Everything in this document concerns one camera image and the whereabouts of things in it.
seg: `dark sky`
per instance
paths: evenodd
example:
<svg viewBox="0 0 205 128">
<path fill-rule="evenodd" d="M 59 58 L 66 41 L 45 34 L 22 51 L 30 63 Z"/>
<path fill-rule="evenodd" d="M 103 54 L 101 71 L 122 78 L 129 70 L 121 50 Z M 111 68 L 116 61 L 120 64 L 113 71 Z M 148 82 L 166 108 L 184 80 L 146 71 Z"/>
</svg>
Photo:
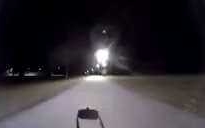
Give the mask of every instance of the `dark sky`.
<svg viewBox="0 0 205 128">
<path fill-rule="evenodd" d="M 187 0 L 9 0 L 0 10 L 0 69 L 49 67 L 51 54 L 62 47 L 77 56 L 73 63 L 82 70 L 95 50 L 90 33 L 96 25 L 117 28 L 114 49 L 122 49 L 136 71 L 200 68 L 201 34 Z"/>
</svg>

